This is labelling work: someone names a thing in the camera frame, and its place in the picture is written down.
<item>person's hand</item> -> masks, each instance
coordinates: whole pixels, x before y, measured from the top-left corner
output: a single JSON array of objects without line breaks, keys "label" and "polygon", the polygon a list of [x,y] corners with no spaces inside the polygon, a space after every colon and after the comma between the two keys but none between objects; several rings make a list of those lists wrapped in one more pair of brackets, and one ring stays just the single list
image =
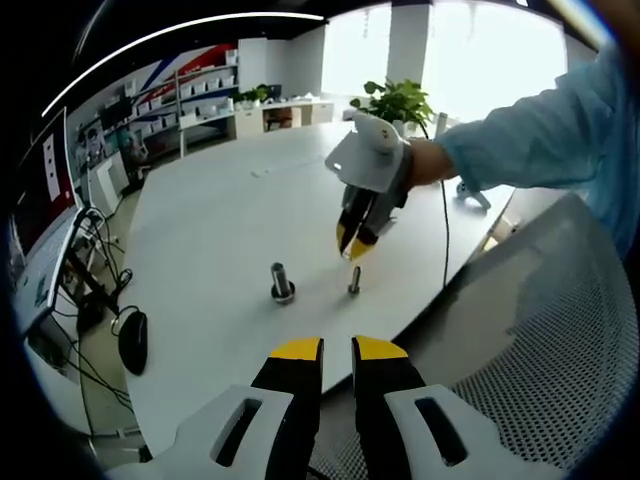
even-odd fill
[{"label": "person's hand", "polygon": [[451,159],[440,145],[424,139],[412,139],[409,144],[412,159],[407,190],[457,175]]}]

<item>window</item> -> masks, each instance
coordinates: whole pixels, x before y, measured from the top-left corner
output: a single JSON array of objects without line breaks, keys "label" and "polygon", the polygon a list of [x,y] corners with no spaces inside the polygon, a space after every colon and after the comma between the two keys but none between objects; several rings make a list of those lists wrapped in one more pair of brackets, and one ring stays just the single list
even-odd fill
[{"label": "window", "polygon": [[567,70],[562,26],[520,8],[436,0],[422,86],[435,111],[462,121],[553,88]]},{"label": "window", "polygon": [[391,4],[332,18],[325,31],[322,92],[365,96],[365,82],[384,83],[390,28]]}]

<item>bolt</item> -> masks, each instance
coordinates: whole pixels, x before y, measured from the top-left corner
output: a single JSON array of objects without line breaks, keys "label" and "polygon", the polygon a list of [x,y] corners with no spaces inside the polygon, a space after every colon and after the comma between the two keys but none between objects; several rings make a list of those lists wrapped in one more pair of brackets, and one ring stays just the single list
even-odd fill
[{"label": "bolt", "polygon": [[271,265],[271,277],[273,278],[273,287],[271,287],[273,299],[282,305],[291,303],[296,293],[296,287],[293,282],[287,279],[287,274],[281,263]]},{"label": "bolt", "polygon": [[351,277],[351,283],[349,284],[349,293],[351,295],[357,295],[360,293],[360,274],[362,269],[356,265],[353,269],[353,275]]}]

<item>computer mouse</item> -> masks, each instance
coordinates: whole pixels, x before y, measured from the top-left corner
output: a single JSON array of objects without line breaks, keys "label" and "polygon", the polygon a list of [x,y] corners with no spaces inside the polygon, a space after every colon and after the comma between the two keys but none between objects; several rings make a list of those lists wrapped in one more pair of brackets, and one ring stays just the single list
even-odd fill
[{"label": "computer mouse", "polygon": [[142,375],[147,364],[147,316],[133,312],[118,334],[118,352],[125,368],[134,375]]}]

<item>ceiling light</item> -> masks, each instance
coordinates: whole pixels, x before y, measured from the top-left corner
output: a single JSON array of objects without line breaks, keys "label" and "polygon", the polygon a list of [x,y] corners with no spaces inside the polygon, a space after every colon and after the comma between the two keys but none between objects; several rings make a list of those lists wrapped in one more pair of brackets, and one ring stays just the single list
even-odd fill
[{"label": "ceiling light", "polygon": [[78,78],[76,78],[69,85],[67,85],[64,88],[64,90],[62,90],[58,94],[58,96],[53,99],[53,101],[49,104],[49,106],[47,108],[45,108],[44,111],[42,112],[42,116],[44,117],[47,113],[49,113],[49,110],[51,110],[51,108],[53,108],[53,106],[56,103],[58,103],[58,101],[64,95],[66,95],[66,93],[69,90],[71,90],[73,87],[75,87],[83,78],[85,78],[91,72],[93,72],[97,68],[99,68],[102,65],[104,65],[105,63],[107,63],[112,58],[117,57],[121,53],[125,52],[126,50],[129,50],[130,48],[135,47],[136,45],[140,45],[141,43],[146,42],[147,40],[151,40],[152,38],[159,37],[160,35],[164,35],[165,33],[173,32],[173,31],[179,30],[181,28],[192,27],[194,25],[200,25],[201,23],[217,22],[219,20],[232,20],[232,19],[236,19],[236,18],[252,18],[252,17],[300,18],[300,19],[303,19],[303,20],[317,20],[317,21],[324,20],[324,17],[321,17],[319,15],[309,15],[309,14],[306,14],[306,13],[244,12],[244,13],[229,13],[229,14],[226,14],[226,15],[215,15],[213,17],[199,18],[198,20],[191,20],[189,22],[180,23],[180,24],[174,25],[172,27],[163,28],[162,30],[158,30],[157,32],[150,33],[149,35],[146,35],[146,36],[144,36],[142,38],[139,38],[138,40],[135,40],[135,41],[129,43],[128,45],[125,45],[124,47],[119,48],[115,52],[110,53],[109,55],[104,57],[102,60],[100,60],[99,62],[97,62],[96,64],[92,65],[91,67],[89,67],[84,72],[82,72],[78,76]]}]

